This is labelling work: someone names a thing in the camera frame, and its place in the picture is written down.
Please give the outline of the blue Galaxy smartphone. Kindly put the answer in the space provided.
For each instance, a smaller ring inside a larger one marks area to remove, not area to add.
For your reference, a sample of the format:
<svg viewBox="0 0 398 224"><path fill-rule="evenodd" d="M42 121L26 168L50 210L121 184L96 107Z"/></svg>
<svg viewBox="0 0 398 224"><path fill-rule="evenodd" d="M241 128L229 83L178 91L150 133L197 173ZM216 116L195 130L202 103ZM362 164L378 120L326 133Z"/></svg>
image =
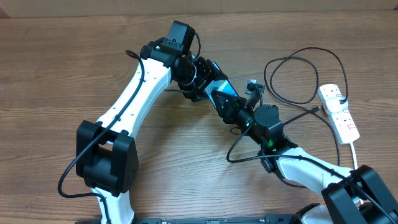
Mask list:
<svg viewBox="0 0 398 224"><path fill-rule="evenodd" d="M218 90L222 91L231 95L238 96L238 93L236 90L233 88L232 84L229 82L229 80L214 80L212 81L206 88L205 88L205 93L208 95L210 101L212 102L213 106L215 107L214 101L211 97L211 92L213 90Z"/></svg>

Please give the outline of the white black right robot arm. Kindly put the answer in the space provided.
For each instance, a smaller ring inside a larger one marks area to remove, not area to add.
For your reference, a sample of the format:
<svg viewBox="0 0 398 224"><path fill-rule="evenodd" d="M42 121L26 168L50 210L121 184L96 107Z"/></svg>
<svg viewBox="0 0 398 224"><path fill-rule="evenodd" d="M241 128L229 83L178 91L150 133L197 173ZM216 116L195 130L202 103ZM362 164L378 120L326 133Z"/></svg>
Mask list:
<svg viewBox="0 0 398 224"><path fill-rule="evenodd" d="M227 124L237 124L261 149L255 156L269 173L293 180L321 195L299 216L299 223L397 223L397 200L377 172L369 166L340 167L306 153L284 134L275 105L256 106L257 91L250 99L212 90L209 97Z"/></svg>

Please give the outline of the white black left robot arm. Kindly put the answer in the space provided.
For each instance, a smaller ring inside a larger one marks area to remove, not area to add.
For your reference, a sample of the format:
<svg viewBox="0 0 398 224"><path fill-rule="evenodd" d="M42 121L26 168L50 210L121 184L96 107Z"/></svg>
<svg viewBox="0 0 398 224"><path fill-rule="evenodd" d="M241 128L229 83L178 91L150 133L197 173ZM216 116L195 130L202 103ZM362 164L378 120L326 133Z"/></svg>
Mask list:
<svg viewBox="0 0 398 224"><path fill-rule="evenodd" d="M76 170L90 192L77 198L96 197L101 210L98 223L132 223L134 211L129 189L136 178L139 161L135 138L142 122L159 95L177 82L177 92L192 101L211 100L220 91L235 95L220 67L199 55L190 46L199 35L188 24L173 21L167 37L151 41L139 54L126 54L138 60L137 70L114 105L96 122L83 121L76 132L76 157L58 181L62 190L67 174Z"/></svg>

